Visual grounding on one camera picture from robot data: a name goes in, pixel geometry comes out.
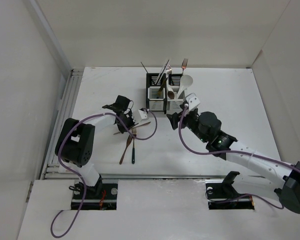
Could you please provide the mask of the gold fork black handle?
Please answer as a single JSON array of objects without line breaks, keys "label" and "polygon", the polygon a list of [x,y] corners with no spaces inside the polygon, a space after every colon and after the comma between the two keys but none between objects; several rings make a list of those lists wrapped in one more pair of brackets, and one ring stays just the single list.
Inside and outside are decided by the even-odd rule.
[{"label": "gold fork black handle", "polygon": [[131,163],[134,165],[136,160],[136,154],[135,154],[135,137],[137,136],[137,129],[132,129],[132,134],[134,136],[133,143],[132,143],[132,155],[131,155]]}]

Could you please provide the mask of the copper rose-gold knife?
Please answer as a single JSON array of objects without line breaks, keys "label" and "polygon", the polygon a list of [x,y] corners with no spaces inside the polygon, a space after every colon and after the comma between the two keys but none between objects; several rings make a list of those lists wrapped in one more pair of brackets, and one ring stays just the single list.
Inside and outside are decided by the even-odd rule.
[{"label": "copper rose-gold knife", "polygon": [[[137,125],[135,125],[135,126],[129,128],[129,130],[136,129],[136,128],[143,127],[143,126],[147,126],[147,125],[149,125],[150,123],[151,123],[151,121],[146,122],[146,123],[142,123],[142,124],[137,124]],[[117,134],[122,134],[122,132],[118,131],[118,132],[114,133],[113,135],[117,135]]]}]

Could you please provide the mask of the brown wooden fork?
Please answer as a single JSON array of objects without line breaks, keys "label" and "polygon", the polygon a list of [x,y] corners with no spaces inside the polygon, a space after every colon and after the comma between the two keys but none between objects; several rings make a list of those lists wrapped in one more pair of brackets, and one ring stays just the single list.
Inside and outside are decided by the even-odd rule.
[{"label": "brown wooden fork", "polygon": [[120,161],[119,161],[119,164],[121,165],[124,161],[124,158],[125,158],[125,154],[126,154],[126,151],[128,149],[128,147],[130,146],[130,144],[132,143],[132,140],[133,140],[133,137],[130,135],[127,140],[126,140],[126,145],[125,145],[125,149],[122,153],[122,156],[120,158]]}]

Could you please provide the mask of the brown wooden spoon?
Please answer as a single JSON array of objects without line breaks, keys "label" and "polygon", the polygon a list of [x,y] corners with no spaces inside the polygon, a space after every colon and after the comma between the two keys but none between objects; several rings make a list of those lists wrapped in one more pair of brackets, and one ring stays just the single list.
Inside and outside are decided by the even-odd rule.
[{"label": "brown wooden spoon", "polygon": [[175,99],[175,92],[173,90],[169,90],[167,92],[167,97],[170,99],[170,100],[174,100]]}]

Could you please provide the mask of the gold knife black handle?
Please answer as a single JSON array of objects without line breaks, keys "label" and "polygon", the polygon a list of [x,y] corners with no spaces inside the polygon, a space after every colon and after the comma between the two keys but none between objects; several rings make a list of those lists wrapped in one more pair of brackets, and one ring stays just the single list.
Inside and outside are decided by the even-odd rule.
[{"label": "gold knife black handle", "polygon": [[162,84],[161,84],[161,86],[160,86],[160,88],[159,88],[159,90],[158,90],[157,98],[160,98],[160,97],[161,97],[162,91],[163,91],[163,89],[165,88],[165,85],[166,85],[166,82],[167,82],[168,79],[169,79],[169,78],[166,77],[166,78],[163,80],[163,82],[162,82]]}]

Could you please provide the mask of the large white ceramic spoon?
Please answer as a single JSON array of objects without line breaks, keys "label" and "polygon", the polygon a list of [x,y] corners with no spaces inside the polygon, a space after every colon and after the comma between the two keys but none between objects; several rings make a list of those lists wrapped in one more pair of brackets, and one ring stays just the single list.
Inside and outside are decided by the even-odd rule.
[{"label": "large white ceramic spoon", "polygon": [[188,87],[190,87],[193,84],[193,78],[190,75],[183,75],[180,78],[180,85],[179,85],[179,90],[177,92],[177,98],[180,97],[182,92],[186,90]]}]

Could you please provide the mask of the silver steel fork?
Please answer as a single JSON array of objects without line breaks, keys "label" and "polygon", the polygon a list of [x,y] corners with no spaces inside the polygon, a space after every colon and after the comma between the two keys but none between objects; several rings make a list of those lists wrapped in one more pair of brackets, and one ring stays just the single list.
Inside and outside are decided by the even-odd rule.
[{"label": "silver steel fork", "polygon": [[166,66],[166,74],[167,75],[171,75],[172,74],[172,68],[171,68],[171,66],[168,64],[167,66]]}]

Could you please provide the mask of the copper rose-gold fork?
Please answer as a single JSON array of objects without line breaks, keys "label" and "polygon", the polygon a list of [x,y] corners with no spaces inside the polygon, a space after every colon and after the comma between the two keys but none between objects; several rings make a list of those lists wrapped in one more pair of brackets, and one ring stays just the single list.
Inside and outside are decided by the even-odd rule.
[{"label": "copper rose-gold fork", "polygon": [[182,69],[181,75],[182,75],[182,76],[184,75],[185,69],[186,69],[187,66],[188,66],[188,61],[189,61],[188,58],[184,58],[183,61],[182,61],[182,64],[181,64],[181,69]]}]

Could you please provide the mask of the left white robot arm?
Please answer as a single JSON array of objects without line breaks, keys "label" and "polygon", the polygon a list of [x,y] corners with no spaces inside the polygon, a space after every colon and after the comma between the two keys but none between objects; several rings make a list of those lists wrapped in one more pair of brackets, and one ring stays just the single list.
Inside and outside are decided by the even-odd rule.
[{"label": "left white robot arm", "polygon": [[127,97],[118,95],[113,104],[103,106],[104,109],[113,111],[114,115],[101,114],[81,124],[76,119],[68,118],[63,124],[55,154],[58,155],[61,151],[60,159],[68,163],[67,168],[83,177],[81,182],[86,184],[84,192],[90,198],[97,198],[102,192],[102,186],[98,183],[101,176],[90,162],[95,133],[111,125],[116,125],[121,133],[125,133],[125,128],[131,129],[148,117],[142,109],[129,110],[130,102]]}]

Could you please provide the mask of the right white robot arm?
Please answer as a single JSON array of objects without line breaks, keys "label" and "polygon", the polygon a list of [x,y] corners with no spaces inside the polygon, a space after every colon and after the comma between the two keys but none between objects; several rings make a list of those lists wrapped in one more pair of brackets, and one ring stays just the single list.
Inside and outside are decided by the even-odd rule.
[{"label": "right white robot arm", "polygon": [[209,111],[198,113],[186,107],[180,113],[167,115],[173,130],[182,134],[189,129],[206,145],[205,152],[186,147],[190,152],[212,155],[226,162],[245,167],[260,176],[248,177],[239,171],[230,171],[222,182],[208,183],[207,198],[217,205],[225,205],[241,198],[254,196],[279,202],[280,209],[300,214],[300,161],[296,164],[272,159],[258,153],[257,150],[240,143],[234,136],[221,129],[221,121]]}]

